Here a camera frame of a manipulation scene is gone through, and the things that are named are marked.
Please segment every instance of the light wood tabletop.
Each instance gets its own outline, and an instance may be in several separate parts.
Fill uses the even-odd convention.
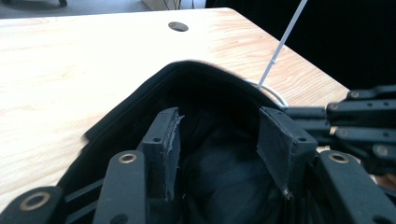
[[[172,21],[189,30],[170,29]],[[0,211],[55,185],[82,135],[167,64],[201,61],[259,80],[277,44],[228,8],[0,20]],[[288,47],[265,84],[290,105],[347,94]]]

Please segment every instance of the gray floor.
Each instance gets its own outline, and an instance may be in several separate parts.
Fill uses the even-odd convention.
[[[67,7],[61,7],[58,0],[12,0],[9,5],[0,2],[0,19],[150,11],[141,0],[67,0],[67,3]]]

